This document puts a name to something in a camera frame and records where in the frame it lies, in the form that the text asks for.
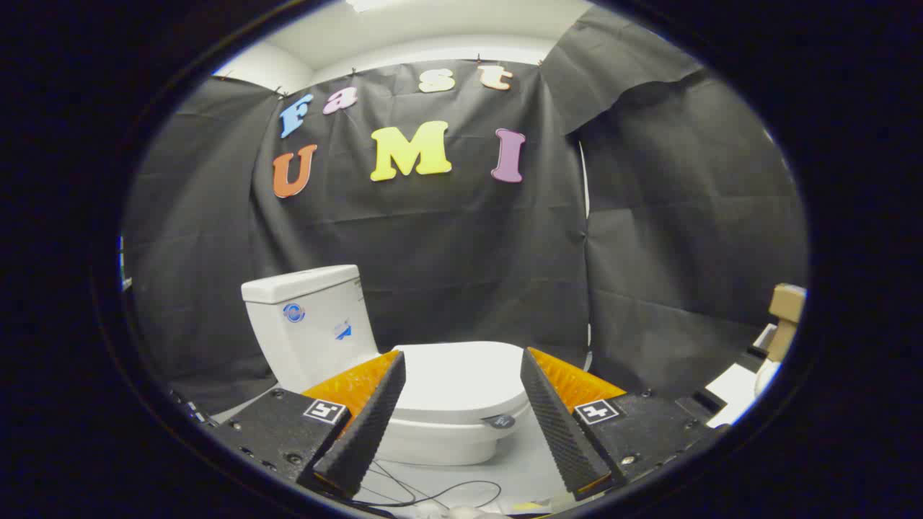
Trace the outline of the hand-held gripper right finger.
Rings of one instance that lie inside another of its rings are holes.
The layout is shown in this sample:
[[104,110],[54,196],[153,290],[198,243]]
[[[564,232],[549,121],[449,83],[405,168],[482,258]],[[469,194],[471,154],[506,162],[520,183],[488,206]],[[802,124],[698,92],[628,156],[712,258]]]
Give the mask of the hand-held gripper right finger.
[[576,500],[632,485],[698,456],[726,433],[695,399],[629,392],[529,347],[520,378],[567,492]]

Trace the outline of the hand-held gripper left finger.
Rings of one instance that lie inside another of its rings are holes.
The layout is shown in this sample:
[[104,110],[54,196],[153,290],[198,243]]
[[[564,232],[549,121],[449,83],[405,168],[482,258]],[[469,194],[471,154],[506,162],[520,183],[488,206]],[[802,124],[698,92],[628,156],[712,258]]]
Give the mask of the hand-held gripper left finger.
[[386,352],[304,392],[274,389],[212,430],[270,475],[336,498],[359,493],[406,381]]

